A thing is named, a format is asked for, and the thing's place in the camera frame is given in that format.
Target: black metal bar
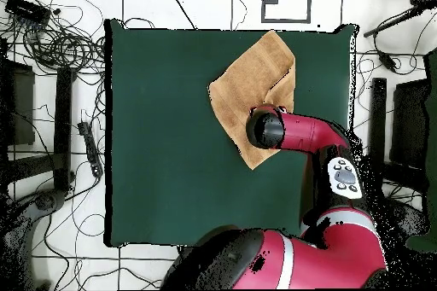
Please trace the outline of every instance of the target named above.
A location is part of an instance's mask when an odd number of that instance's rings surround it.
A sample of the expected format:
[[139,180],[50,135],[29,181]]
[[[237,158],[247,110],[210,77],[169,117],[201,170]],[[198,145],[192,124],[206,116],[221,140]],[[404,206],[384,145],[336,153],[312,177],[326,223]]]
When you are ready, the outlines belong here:
[[389,181],[399,183],[403,187],[424,193],[428,188],[426,172],[419,168],[402,166],[398,163],[384,163],[383,176]]
[[6,166],[1,166],[0,183],[9,184],[24,178],[53,171],[53,165],[55,165],[55,169],[64,167],[65,161],[62,154],[53,154],[51,159],[53,164],[47,154],[10,160]]
[[387,80],[373,78],[370,87],[369,156],[382,186],[386,131]]
[[72,83],[76,73],[70,67],[61,67],[57,72],[56,80],[56,107],[55,107],[55,137],[54,151],[60,155],[63,166],[53,172],[55,189],[68,191],[70,178],[70,151],[72,128]]
[[[7,59],[8,43],[5,38],[0,38],[0,177],[3,171],[8,168],[8,138],[13,133],[12,114],[10,112],[10,100],[14,77],[8,65]],[[9,182],[0,181],[0,192],[8,193]]]

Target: black post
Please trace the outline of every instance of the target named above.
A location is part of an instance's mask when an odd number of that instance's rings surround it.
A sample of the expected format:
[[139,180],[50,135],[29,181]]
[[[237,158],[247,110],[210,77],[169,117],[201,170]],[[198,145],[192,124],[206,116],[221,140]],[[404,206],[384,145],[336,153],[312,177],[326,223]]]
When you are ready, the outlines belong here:
[[70,187],[70,149],[72,135],[72,83],[76,73],[70,67],[58,69],[56,80],[55,154],[62,156],[63,167],[53,172],[55,189],[68,191]]
[[381,186],[386,138],[386,100],[387,80],[385,78],[373,78],[370,87],[369,156],[376,174],[376,180]]

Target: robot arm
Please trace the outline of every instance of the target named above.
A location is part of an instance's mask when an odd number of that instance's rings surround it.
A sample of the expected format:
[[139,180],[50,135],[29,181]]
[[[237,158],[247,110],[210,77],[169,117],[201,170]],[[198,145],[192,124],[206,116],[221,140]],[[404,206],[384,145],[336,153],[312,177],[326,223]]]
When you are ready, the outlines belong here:
[[332,124],[264,105],[251,110],[249,142],[307,153],[300,238],[227,230],[178,259],[172,288],[361,288],[386,270],[349,145]]

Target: black frame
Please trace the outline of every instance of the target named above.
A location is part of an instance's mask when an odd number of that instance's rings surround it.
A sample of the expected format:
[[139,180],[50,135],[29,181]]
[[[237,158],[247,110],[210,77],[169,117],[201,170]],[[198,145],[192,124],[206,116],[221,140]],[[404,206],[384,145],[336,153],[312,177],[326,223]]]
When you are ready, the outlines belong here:
[[375,168],[378,186],[384,178],[425,194],[428,178],[425,169],[384,161],[387,80],[373,78],[370,91],[369,157]]
[[265,18],[265,0],[261,0],[261,22],[262,23],[295,23],[295,24],[311,24],[311,0],[306,0],[306,19],[266,19]]
[[[14,83],[14,69],[0,55],[0,98],[10,101],[5,95],[9,93]],[[0,105],[0,192],[8,193],[8,184],[20,179],[37,176],[53,171],[55,189],[68,192],[71,183],[70,151],[71,151],[71,96],[72,83],[76,78],[74,70],[63,67],[57,70],[56,103],[55,103],[55,152],[26,157],[19,160],[9,160],[8,144],[4,133],[10,133],[10,117],[13,115],[3,103]]]

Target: cloth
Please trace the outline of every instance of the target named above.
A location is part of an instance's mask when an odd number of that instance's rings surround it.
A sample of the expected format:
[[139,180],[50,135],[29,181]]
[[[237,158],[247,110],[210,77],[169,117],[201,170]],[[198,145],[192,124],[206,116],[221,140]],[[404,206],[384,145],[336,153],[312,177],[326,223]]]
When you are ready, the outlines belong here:
[[254,169],[279,149],[254,147],[246,135],[250,108],[263,103],[294,107],[294,55],[274,32],[267,32],[209,87],[213,111],[240,155]]

